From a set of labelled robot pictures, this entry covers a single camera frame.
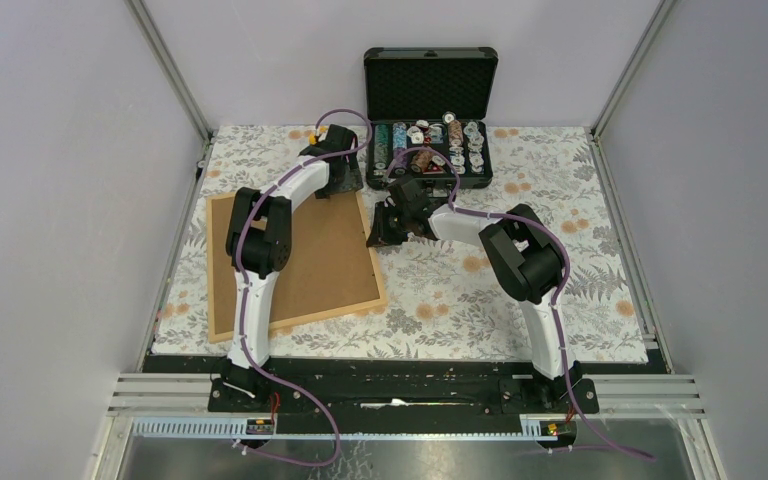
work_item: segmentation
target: cork board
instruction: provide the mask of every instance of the cork board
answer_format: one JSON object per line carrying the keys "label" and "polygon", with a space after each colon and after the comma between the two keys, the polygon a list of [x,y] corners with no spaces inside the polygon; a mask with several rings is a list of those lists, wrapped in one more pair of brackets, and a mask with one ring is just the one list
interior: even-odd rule
{"label": "cork board", "polygon": [[[237,285],[225,237],[234,193],[207,198],[208,340],[231,340]],[[359,192],[310,197],[293,213],[290,260],[278,275],[269,329],[292,327],[387,304],[369,220]]]}

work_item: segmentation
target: patterned mat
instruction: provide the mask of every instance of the patterned mat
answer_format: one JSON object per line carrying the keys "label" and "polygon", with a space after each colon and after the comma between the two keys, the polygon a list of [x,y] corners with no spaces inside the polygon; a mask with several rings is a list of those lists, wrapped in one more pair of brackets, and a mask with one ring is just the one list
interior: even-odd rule
{"label": "patterned mat", "polygon": [[[225,354],[207,341],[205,198],[260,187],[292,164],[311,127],[230,126],[218,133],[169,297],[159,312],[155,354]],[[356,129],[363,137],[365,132]],[[571,348],[582,361],[645,362],[619,244],[582,128],[488,127],[493,183],[466,190],[464,207],[506,211],[531,205],[569,250],[563,297]],[[365,162],[365,154],[359,155]],[[386,195],[365,188],[364,202]],[[412,239],[378,250],[390,304],[270,333],[277,356],[523,360],[531,357],[517,304],[496,282],[484,252]],[[549,315],[546,302],[537,307]]]}

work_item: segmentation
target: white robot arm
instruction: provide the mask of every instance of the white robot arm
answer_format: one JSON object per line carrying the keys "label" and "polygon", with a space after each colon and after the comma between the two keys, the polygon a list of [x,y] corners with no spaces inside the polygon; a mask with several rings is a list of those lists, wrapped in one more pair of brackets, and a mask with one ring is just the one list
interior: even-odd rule
{"label": "white robot arm", "polygon": [[[241,246],[238,245],[240,233],[251,209],[260,200],[261,190],[242,188],[237,192],[226,250],[237,267],[238,319],[228,357],[239,367],[248,368],[252,362],[260,366],[269,358],[272,293],[290,254],[292,211],[311,194],[323,197],[361,187],[353,157],[312,161],[314,157],[309,154],[345,151],[347,145],[356,142],[350,130],[334,125],[329,129],[328,139],[330,143],[320,141],[311,147],[313,150],[309,148],[302,152],[290,170],[295,173],[263,187],[267,198],[261,201],[263,205],[255,219],[266,216],[266,228],[260,230],[249,225],[249,234]],[[541,233],[517,222],[455,212],[445,199],[429,198],[419,181],[412,177],[398,179],[388,190],[391,194],[389,202],[379,202],[375,206],[373,231],[367,245],[397,245],[407,240],[408,233],[412,232],[436,240],[484,247],[503,289],[519,302],[531,339],[535,370],[549,380],[564,375],[553,319],[548,312],[538,312],[534,307],[560,282],[562,260],[551,242]],[[511,212],[539,222],[525,205],[519,205]],[[520,251],[515,241],[527,241],[528,246]],[[238,253],[244,271],[239,268]],[[243,350],[243,342],[249,355]],[[567,352],[567,356],[572,364],[570,353]]]}

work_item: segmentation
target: black case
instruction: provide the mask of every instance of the black case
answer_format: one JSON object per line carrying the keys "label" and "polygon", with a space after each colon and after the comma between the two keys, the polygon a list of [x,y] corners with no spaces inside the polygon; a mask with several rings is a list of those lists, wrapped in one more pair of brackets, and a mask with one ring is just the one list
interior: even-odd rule
{"label": "black case", "polygon": [[[493,178],[487,128],[481,120],[487,114],[490,90],[499,57],[489,47],[479,48],[371,48],[363,57],[366,77],[366,113],[373,124],[373,138],[367,148],[366,181],[375,189],[386,187],[383,176],[375,174],[375,125],[389,128],[388,161],[393,159],[392,124],[413,123],[424,119],[442,123],[445,112],[453,112],[463,125],[478,121],[484,136],[484,171],[461,175],[461,188],[484,188]],[[448,129],[442,144],[430,145],[449,158]],[[408,154],[408,161],[413,154]],[[414,174],[425,180],[426,187],[451,188],[455,177],[443,173]]]}

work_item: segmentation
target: gray leaf pattern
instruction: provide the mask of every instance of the gray leaf pattern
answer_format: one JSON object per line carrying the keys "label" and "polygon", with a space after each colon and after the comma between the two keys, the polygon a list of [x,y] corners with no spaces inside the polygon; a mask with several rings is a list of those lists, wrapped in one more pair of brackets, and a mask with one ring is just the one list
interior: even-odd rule
{"label": "gray leaf pattern", "polygon": [[[213,155],[187,228],[152,351],[213,354],[207,342],[205,198],[259,187],[295,161],[313,127],[228,126]],[[362,129],[356,131],[363,137]],[[582,128],[489,128],[493,183],[463,191],[458,204],[505,211],[531,205],[572,259],[564,296],[571,349],[583,361],[643,362],[646,352]],[[362,164],[365,154],[358,158]],[[385,192],[362,191],[367,213]],[[502,292],[480,248],[412,238],[378,249],[390,304],[368,312],[270,332],[273,355],[307,357],[528,360],[517,304]],[[549,314],[546,302],[538,312]]]}

